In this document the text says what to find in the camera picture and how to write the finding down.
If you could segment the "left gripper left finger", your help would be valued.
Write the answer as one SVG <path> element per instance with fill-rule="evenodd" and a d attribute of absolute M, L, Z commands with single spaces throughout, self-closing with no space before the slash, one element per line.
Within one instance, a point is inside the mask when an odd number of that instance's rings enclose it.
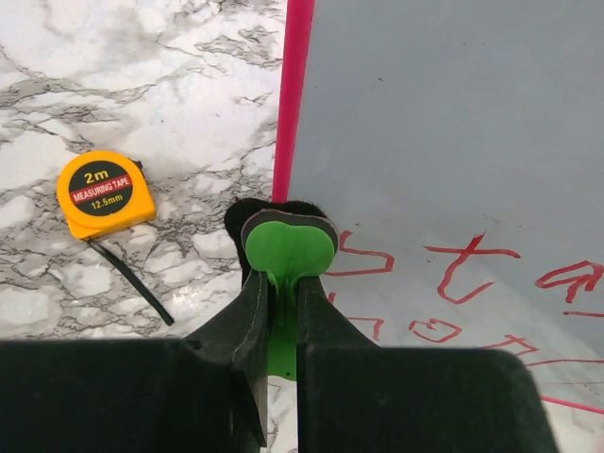
<path fill-rule="evenodd" d="M 257 452 L 267 442 L 269 284 L 189 336 L 1 344 L 5 452 Z"/>

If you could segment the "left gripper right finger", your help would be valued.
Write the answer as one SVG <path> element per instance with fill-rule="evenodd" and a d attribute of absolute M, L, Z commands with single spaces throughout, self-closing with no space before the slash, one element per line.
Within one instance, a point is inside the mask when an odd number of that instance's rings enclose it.
<path fill-rule="evenodd" d="M 302 452 L 554 452 L 536 385 L 493 349 L 380 347 L 327 299 L 297 289 Z"/>

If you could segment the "pink framed whiteboard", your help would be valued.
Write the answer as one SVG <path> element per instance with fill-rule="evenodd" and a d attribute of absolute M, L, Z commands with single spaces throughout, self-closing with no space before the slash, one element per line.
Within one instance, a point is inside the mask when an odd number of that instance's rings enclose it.
<path fill-rule="evenodd" d="M 278 197 L 380 345 L 500 348 L 603 409 L 603 5 L 291 1 Z"/>

